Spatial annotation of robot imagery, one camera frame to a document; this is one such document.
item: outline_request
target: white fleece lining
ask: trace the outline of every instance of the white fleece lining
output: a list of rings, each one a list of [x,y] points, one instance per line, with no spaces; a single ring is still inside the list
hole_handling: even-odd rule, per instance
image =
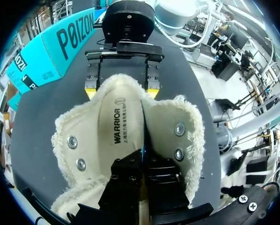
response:
[[[163,101],[144,99],[142,100],[142,105],[154,150],[163,157],[175,159],[173,156],[173,152],[175,150],[174,148],[182,147],[183,149],[186,149],[185,157],[188,161],[175,161],[180,166],[182,175],[185,177],[185,193],[191,203],[195,197],[195,192],[199,187],[199,179],[201,177],[202,164],[204,160],[203,153],[205,151],[205,140],[201,114],[195,105],[192,105],[185,100],[184,96],[177,96],[174,100]],[[162,120],[162,112],[165,110],[169,112],[171,109],[173,109],[174,112],[172,114],[166,114],[166,118]],[[153,123],[153,121],[157,118],[162,121],[162,124],[160,125],[163,126],[162,128],[156,127],[159,123]],[[192,127],[193,129],[191,129],[191,131],[187,131],[186,135],[177,137],[174,134],[175,124],[171,124],[170,119],[172,119],[175,123],[179,121],[184,122],[186,131],[189,130],[189,127]],[[185,140],[183,141],[185,138],[188,139],[188,145],[181,146],[181,143],[186,143]],[[169,149],[172,153],[168,154],[165,152],[165,149]]]
[[[183,173],[185,177],[186,182],[186,195],[189,199],[189,202],[191,203],[195,192],[198,190],[199,186],[199,179],[201,177],[201,169],[202,169],[202,163],[203,163],[203,153],[204,153],[204,126],[201,114],[199,110],[196,108],[195,105],[192,105],[191,103],[187,102],[184,98],[184,96],[177,96],[174,100],[163,100],[163,101],[156,101],[152,99],[145,91],[141,88],[141,86],[137,83],[136,80],[131,78],[128,75],[124,74],[118,74],[113,75],[110,78],[108,78],[99,88],[97,93],[93,96],[91,99],[91,102],[86,102],[83,105],[76,106],[72,110],[66,112],[65,114],[59,116],[59,118],[56,119],[55,125],[56,125],[56,133],[52,136],[52,145],[53,145],[53,152],[57,158],[58,166],[68,182],[68,185],[70,188],[74,188],[75,191],[67,191],[63,193],[59,198],[56,200],[56,202],[52,205],[52,210],[56,213],[58,213],[58,209],[63,208],[72,208],[72,204],[77,206],[77,203],[80,202],[74,202],[72,199],[76,198],[76,193],[79,193],[79,201],[81,200],[81,197],[88,196],[91,189],[85,187],[86,181],[78,181],[77,177],[73,175],[72,168],[70,168],[66,162],[66,159],[64,158],[63,152],[63,144],[64,141],[63,137],[66,139],[67,136],[63,136],[62,133],[63,126],[67,124],[70,120],[76,119],[79,116],[82,116],[85,113],[89,113],[89,111],[93,111],[93,108],[101,108],[102,100],[103,98],[112,90],[114,90],[116,87],[120,85],[128,85],[131,87],[131,89],[139,96],[139,99],[142,100],[143,110],[146,118],[146,123],[149,129],[149,132],[152,136],[153,141],[153,147],[156,152],[161,154],[162,156],[166,158],[174,158],[173,155],[168,155],[168,152],[162,154],[163,142],[169,143],[170,145],[173,143],[175,148],[179,147],[179,142],[181,140],[184,140],[184,144],[187,143],[185,146],[185,158],[188,160],[184,160],[183,163],[177,162],[182,171],[186,171]],[[158,116],[154,115],[153,110],[159,110],[163,113],[164,110],[171,109],[171,114],[174,117],[176,114],[175,110],[179,112],[181,115],[183,115],[183,118],[186,118],[186,126],[193,126],[193,130],[186,132],[186,134],[183,136],[183,138],[177,138],[174,133],[164,133],[164,135],[169,136],[173,135],[173,139],[167,139],[167,138],[159,138],[154,139],[154,133],[156,132],[156,127],[154,126],[154,123],[162,123],[164,127],[166,127],[166,120],[160,121],[158,119]],[[93,182],[91,183],[91,187],[94,188],[95,185],[101,185],[100,182]]]
[[[118,74],[113,75],[108,78],[101,87],[98,89],[97,93],[93,96],[90,102],[86,102],[82,105],[76,106],[70,111],[66,112],[63,115],[60,115],[56,121],[56,132],[52,136],[52,146],[53,152],[58,161],[58,167],[61,170],[61,173],[65,180],[67,181],[69,187],[74,187],[77,184],[77,178],[73,176],[71,170],[73,169],[71,165],[69,165],[67,159],[65,158],[63,152],[63,145],[66,143],[67,136],[64,134],[63,130],[67,123],[75,118],[79,118],[83,114],[90,113],[91,111],[95,111],[95,115],[92,115],[91,118],[93,120],[98,121],[99,117],[99,110],[101,108],[103,98],[112,90],[116,89],[118,86],[121,85],[128,85],[130,86],[135,93],[139,96],[140,99],[142,98],[149,98],[150,96],[145,93],[145,91],[141,88],[136,80],[131,78],[125,74]],[[98,143],[92,143],[91,146],[97,146]]]

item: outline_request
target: wire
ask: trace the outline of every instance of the wire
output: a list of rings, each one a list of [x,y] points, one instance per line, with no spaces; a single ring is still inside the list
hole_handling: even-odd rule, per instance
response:
[[[255,101],[256,101],[256,99],[253,100],[252,102],[248,103],[248,104],[244,107],[244,109],[242,110],[242,112],[241,112],[241,114],[240,114],[240,117],[239,117],[239,120],[238,120],[238,122],[237,122],[237,125],[236,125],[235,127],[237,127],[237,126],[239,125],[240,119],[242,118],[242,115],[243,115],[245,109],[246,109],[251,103],[254,103]]]
[[[100,42],[102,42],[102,41],[104,41],[104,40],[105,40],[105,38],[104,38],[104,39],[101,39],[101,40],[98,40],[98,41],[96,42],[96,44],[97,44],[97,45],[102,45],[102,46],[104,46],[104,44],[100,43]]]
[[[243,144],[243,143],[249,142],[249,141],[251,141],[251,140],[253,140],[255,138],[258,138],[258,137],[270,137],[270,135],[258,135],[258,136],[255,136],[255,137],[253,137],[253,138],[251,138],[251,139],[249,139],[249,140],[247,140],[245,142],[237,143],[237,144],[235,144],[235,146],[239,145],[239,144]]]
[[[274,177],[275,174],[277,174],[279,171],[280,171],[280,167],[277,168],[277,170],[271,175],[271,177],[266,181],[266,183],[268,183],[272,179],[272,177]]]
[[[277,182],[274,182],[274,181],[264,184],[264,185],[262,186],[262,188],[265,188],[265,187],[267,187],[267,186],[269,186],[269,185],[275,185],[276,188],[277,188],[277,192],[280,192],[280,186],[279,186],[279,184],[278,184]]]

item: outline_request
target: factory floor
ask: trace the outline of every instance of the factory floor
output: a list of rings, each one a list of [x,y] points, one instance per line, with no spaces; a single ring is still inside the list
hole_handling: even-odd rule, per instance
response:
[[[191,64],[190,66],[192,67],[199,83],[202,88],[202,91],[204,92],[205,98],[206,99],[228,99],[232,103],[236,103],[238,100],[244,98],[249,94],[248,87],[242,81],[240,78],[241,73],[236,72],[227,82],[221,79],[217,79],[213,74],[210,73],[207,69],[200,67],[196,64]],[[253,104],[250,105],[243,105],[241,106],[240,110],[235,110],[234,111],[234,117],[240,116],[246,112],[249,112],[252,108]],[[254,119],[256,116],[251,113],[248,114],[247,116],[242,117],[240,120],[234,120],[230,123],[229,128],[235,128],[238,127],[242,124],[245,124],[249,122],[250,120]],[[245,136],[255,133],[256,131],[251,131],[250,133],[247,133],[239,138],[244,138]],[[247,139],[244,139],[243,141],[240,141],[241,143],[251,139],[256,135],[253,135]],[[250,141],[247,141],[245,143],[239,144],[236,147],[238,147],[241,150],[245,150],[251,147],[256,146],[257,139],[253,139]],[[237,149],[233,149],[230,154],[234,154],[237,157],[241,156],[241,153]],[[247,157],[247,160],[251,160],[251,157],[259,157],[258,155],[251,155]],[[221,187],[231,187],[231,186],[240,186],[240,185],[245,185],[245,180],[246,176],[241,176],[241,173],[245,172],[245,166],[240,169],[240,171],[234,173],[233,175],[227,177],[225,176],[225,168],[228,167],[229,160],[224,161],[221,159]],[[224,206],[228,205],[229,203],[233,202],[234,199],[229,198],[228,196],[225,196],[223,199],[221,199],[221,205],[219,209],[222,209]]]
[[[205,98],[209,100],[215,100],[215,99],[228,99],[232,103],[236,103],[238,100],[244,98],[249,94],[249,90],[244,83],[243,80],[240,80],[241,73],[238,71],[236,72],[227,82],[216,78],[213,74],[211,74],[210,71],[207,69],[200,67],[196,64],[190,63],[190,66],[192,67],[192,70],[194,71],[198,82],[200,83],[200,86],[202,88],[202,91],[205,94]],[[234,110],[234,117],[238,117],[240,115],[243,115],[247,112],[249,112],[252,108],[253,104],[250,105],[243,105],[240,107],[240,110]],[[245,124],[252,119],[254,119],[256,116],[253,113],[248,114],[247,116],[242,117],[240,120],[234,120],[231,121],[230,128],[238,127],[242,124]],[[253,134],[257,132],[251,131],[245,135],[240,136],[239,138],[244,138],[245,136],[249,134]],[[256,140],[252,140],[249,142],[245,142],[243,144],[239,144],[237,147],[241,149],[247,149],[254,147],[256,145]]]

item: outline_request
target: industrial machine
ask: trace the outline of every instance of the industrial machine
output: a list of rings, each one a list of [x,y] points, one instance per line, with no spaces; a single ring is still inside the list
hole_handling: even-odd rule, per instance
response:
[[[103,49],[85,52],[89,60],[85,90],[90,98],[100,86],[100,68],[104,60],[130,59],[134,56],[146,57],[145,89],[152,96],[157,94],[160,87],[158,65],[166,56],[162,55],[160,47],[147,43],[154,23],[154,9],[145,2],[118,1],[108,8],[103,23],[95,25],[103,29]],[[208,51],[205,45],[202,45],[201,51],[203,54]],[[69,223],[47,209],[30,189],[25,190],[25,197],[42,218],[56,225],[139,224],[142,188],[147,190],[152,225],[255,224],[264,218],[260,215],[268,209],[275,195],[261,187],[246,190],[235,202],[214,214],[209,203],[189,209],[180,168],[171,158],[156,154],[147,128],[145,134],[144,154],[138,150],[114,161],[110,168],[112,175],[98,203],[99,210],[80,204],[75,216],[67,214]]]

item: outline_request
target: cable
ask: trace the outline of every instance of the cable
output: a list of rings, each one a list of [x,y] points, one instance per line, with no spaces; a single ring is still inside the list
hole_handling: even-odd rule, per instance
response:
[[[102,42],[102,41],[104,41],[104,40],[105,40],[105,38],[104,38],[104,39],[101,39],[101,40],[98,40],[98,41],[96,42],[96,44],[97,44],[97,45],[102,45],[102,46],[104,46],[104,44],[100,43],[100,42]]]
[[[270,135],[258,135],[258,136],[255,136],[255,137],[253,137],[253,138],[251,138],[251,139],[249,139],[249,140],[247,140],[245,142],[237,143],[234,146],[239,145],[239,144],[243,144],[243,143],[246,143],[246,142],[249,142],[249,141],[251,141],[251,140],[253,140],[255,138],[258,138],[258,137],[270,137]]]
[[[223,149],[220,150],[220,152],[221,152],[221,153],[227,153],[227,152],[229,152],[229,151],[232,149],[232,147],[233,147],[233,136],[232,136],[232,134],[230,133],[230,131],[228,130],[228,128],[227,128],[226,126],[224,126],[224,125],[220,125],[220,126],[221,126],[221,127],[224,127],[224,128],[226,129],[226,131],[227,131],[227,134],[228,134],[228,142],[227,142],[227,144],[225,145],[225,147],[224,147]]]
[[[237,125],[236,125],[235,127],[238,126],[238,124],[239,124],[239,122],[240,122],[240,119],[242,118],[242,114],[244,113],[245,109],[246,109],[251,103],[254,103],[255,101],[256,101],[256,99],[253,100],[252,102],[250,102],[249,104],[247,104],[247,105],[244,107],[244,109],[242,110],[242,112],[241,112],[241,114],[240,114],[240,116],[239,116],[239,120],[238,120],[238,122],[237,122]]]
[[[251,111],[245,113],[244,115],[241,115],[241,116],[238,116],[238,117],[234,117],[234,118],[232,118],[232,119],[230,119],[230,120],[221,121],[220,123],[231,122],[231,121],[236,120],[236,119],[238,119],[238,118],[240,118],[240,117],[242,117],[242,116],[246,116],[246,115],[248,115],[248,114],[250,114],[250,113],[252,113],[252,112],[254,112],[254,111],[258,110],[258,109],[263,108],[265,105],[267,105],[267,104],[271,103],[272,101],[276,100],[277,98],[279,98],[279,96],[280,96],[280,92],[279,92],[275,97],[273,97],[273,98],[267,100],[266,102],[264,102],[264,103],[261,104],[260,106],[258,106],[258,107],[256,107],[255,109],[253,109],[253,110],[251,110]]]
[[[280,171],[280,167],[277,168],[277,170],[271,175],[271,177],[265,183],[268,183],[272,179],[272,177],[274,177],[275,174],[277,174],[279,171]]]
[[[277,188],[277,192],[278,192],[278,193],[280,192],[280,186],[279,186],[279,184],[278,184],[277,182],[274,182],[274,181],[264,184],[264,185],[262,186],[262,188],[265,188],[265,187],[267,187],[267,186],[269,186],[269,185],[275,185],[276,188]]]

